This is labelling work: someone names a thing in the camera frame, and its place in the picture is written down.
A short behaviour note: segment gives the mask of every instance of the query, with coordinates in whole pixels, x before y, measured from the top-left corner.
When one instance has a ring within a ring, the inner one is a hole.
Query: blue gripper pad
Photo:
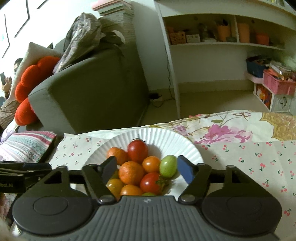
[[[179,156],[177,158],[177,168],[187,184],[190,184],[195,177],[195,165],[192,164],[192,162],[190,162],[185,156]]]

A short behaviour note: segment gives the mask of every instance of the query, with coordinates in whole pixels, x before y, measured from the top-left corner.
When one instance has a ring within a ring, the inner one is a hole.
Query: pink basket
[[[277,95],[294,95],[296,82],[281,81],[274,78],[264,70],[264,85]]]

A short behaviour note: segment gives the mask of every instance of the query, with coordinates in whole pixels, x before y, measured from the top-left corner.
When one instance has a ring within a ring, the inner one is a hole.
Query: green tomato
[[[177,158],[173,155],[164,157],[159,165],[159,173],[164,177],[172,177],[177,172]]]
[[[156,196],[156,195],[152,192],[146,192],[146,193],[143,193],[142,196]]]

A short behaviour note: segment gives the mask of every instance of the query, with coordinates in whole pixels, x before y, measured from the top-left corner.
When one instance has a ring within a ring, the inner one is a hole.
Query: red tomato
[[[163,185],[159,183],[159,176],[160,174],[156,172],[146,174],[140,183],[141,190],[144,193],[150,192],[154,193],[155,195],[161,194]]]
[[[142,164],[144,159],[148,156],[148,147],[142,140],[133,140],[128,145],[128,156],[132,161]]]

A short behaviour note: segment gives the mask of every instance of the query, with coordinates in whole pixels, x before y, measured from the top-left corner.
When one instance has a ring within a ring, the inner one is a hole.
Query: white pillow
[[[17,72],[15,74],[15,77],[13,79],[12,85],[11,85],[11,91],[9,95],[9,100],[16,100],[15,99],[15,89],[17,84],[20,82],[20,79],[22,77],[22,74],[25,72],[25,70],[30,67],[33,64],[36,64],[40,59],[46,56],[53,56],[53,57],[59,57],[61,58],[62,53],[59,53],[53,49],[48,49],[43,46],[40,46],[38,44],[34,44],[32,42],[29,43],[28,50],[20,63],[20,66],[17,69]]]

